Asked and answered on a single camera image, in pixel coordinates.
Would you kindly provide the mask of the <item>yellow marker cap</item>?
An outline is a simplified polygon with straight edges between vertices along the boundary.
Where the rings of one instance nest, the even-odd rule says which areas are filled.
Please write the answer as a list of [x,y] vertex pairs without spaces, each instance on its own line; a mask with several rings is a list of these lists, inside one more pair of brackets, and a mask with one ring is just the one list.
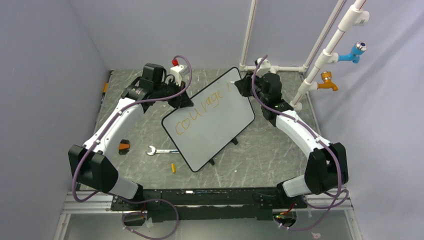
[[176,165],[174,163],[171,164],[171,170],[173,174],[176,173]]

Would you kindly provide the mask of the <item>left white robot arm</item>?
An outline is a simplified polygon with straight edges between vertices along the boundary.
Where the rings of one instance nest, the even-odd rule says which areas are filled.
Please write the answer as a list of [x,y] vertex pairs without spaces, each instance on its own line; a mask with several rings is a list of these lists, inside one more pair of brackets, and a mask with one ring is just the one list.
[[77,202],[87,201],[77,196],[76,187],[80,183],[96,192],[124,199],[131,210],[143,205],[143,186],[122,176],[110,160],[129,129],[155,102],[168,102],[175,109],[194,105],[186,93],[190,83],[183,80],[185,76],[190,81],[193,78],[190,63],[179,64],[174,58],[172,64],[167,72],[162,65],[147,63],[142,74],[124,89],[115,109],[97,132],[83,145],[71,146],[68,151],[71,191]]

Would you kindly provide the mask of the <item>black-framed whiteboard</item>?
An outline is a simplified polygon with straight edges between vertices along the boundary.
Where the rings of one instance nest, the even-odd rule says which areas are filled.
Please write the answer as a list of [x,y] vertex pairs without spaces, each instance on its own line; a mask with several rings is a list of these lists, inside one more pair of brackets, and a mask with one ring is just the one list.
[[192,172],[198,172],[255,119],[252,104],[230,81],[232,67],[191,98],[194,106],[173,110],[161,121]]

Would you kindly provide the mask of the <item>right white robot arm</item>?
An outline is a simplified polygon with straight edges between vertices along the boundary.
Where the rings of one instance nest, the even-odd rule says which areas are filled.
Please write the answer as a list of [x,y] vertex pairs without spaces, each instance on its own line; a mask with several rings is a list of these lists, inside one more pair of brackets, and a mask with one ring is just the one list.
[[282,97],[282,83],[275,73],[254,76],[249,72],[233,83],[243,97],[258,98],[263,117],[284,132],[307,157],[303,175],[278,184],[276,203],[289,207],[295,197],[323,194],[331,189],[342,192],[349,179],[346,148],[332,143],[311,129]]

